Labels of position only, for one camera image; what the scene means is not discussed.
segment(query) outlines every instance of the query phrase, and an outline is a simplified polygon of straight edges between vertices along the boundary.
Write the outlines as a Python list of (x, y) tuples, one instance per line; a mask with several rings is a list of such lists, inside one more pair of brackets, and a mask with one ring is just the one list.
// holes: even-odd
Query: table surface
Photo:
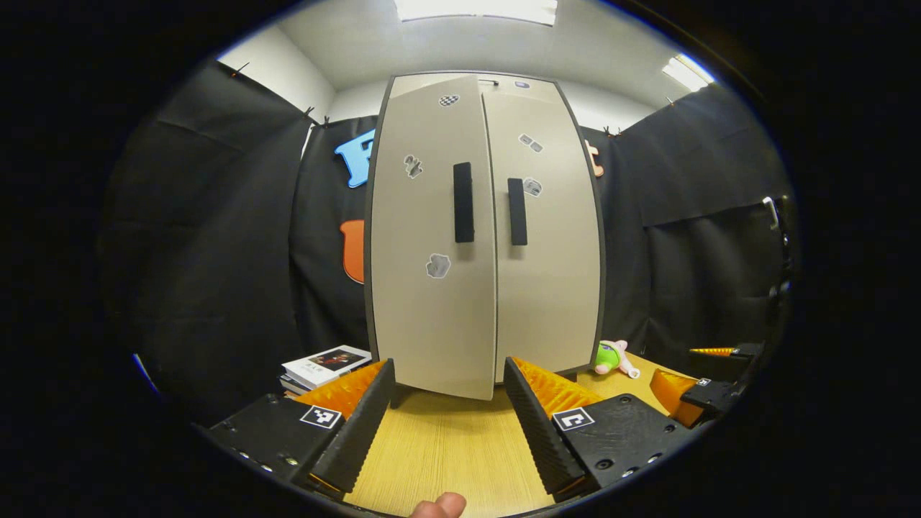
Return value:
[[(633, 394), (667, 414), (649, 389), (655, 369), (673, 371), (627, 353), (642, 374), (615, 370), (578, 374), (578, 384), (604, 398)], [(506, 516), (554, 503), (543, 490), (528, 443), (504, 387), (492, 401), (412, 390), (388, 408), (355, 490), (345, 501), (407, 516), (421, 500), (444, 491), (467, 499), (463, 518)]]

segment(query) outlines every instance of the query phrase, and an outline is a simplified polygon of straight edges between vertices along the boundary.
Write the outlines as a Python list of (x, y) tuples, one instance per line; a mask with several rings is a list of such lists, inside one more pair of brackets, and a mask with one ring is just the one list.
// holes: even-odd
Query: finger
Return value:
[(433, 501), (422, 500), (413, 509), (409, 518), (449, 518), (445, 510)]
[(459, 518), (464, 508), (467, 507), (467, 499), (452, 492), (442, 494), (438, 500), (435, 500), (435, 503), (445, 510), (448, 518)]

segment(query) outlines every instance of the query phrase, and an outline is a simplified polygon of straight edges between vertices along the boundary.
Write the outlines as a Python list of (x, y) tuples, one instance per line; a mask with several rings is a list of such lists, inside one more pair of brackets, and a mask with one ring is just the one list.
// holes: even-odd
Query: cabinet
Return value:
[(397, 383), (488, 400), (506, 356), (557, 372), (590, 364), (603, 230), (554, 82), (393, 77), (367, 186), (369, 338)]

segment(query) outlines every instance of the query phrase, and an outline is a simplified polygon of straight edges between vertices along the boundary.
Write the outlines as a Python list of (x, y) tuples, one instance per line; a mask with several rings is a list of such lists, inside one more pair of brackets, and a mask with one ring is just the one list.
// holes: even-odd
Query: white wall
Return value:
[[(581, 83), (560, 81), (560, 88), (579, 125), (599, 131), (610, 126), (611, 133), (617, 133), (618, 127), (624, 130), (656, 111), (652, 106)], [(330, 121), (377, 115), (386, 90), (387, 79), (336, 92)]]
[(624, 130), (657, 110), (600, 88), (569, 81), (559, 83), (580, 126), (601, 131), (610, 126), (611, 133), (616, 134), (618, 127)]
[(332, 98), (330, 121), (380, 113), (380, 105), (384, 101), (388, 81), (389, 79), (382, 79), (336, 92), (335, 97)]
[(217, 61), (270, 89), (322, 122), (329, 115), (335, 89), (303, 52), (277, 26), (271, 26), (231, 48)]

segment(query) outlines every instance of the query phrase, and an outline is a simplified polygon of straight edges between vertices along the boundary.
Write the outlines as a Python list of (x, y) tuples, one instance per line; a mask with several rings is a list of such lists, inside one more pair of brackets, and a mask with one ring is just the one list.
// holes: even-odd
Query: cabinet handle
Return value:
[(470, 162), (454, 164), (454, 242), (473, 242), (473, 177)]
[(512, 244), (528, 244), (528, 219), (524, 212), (524, 184), (520, 178), (508, 179), (508, 212), (512, 220)]

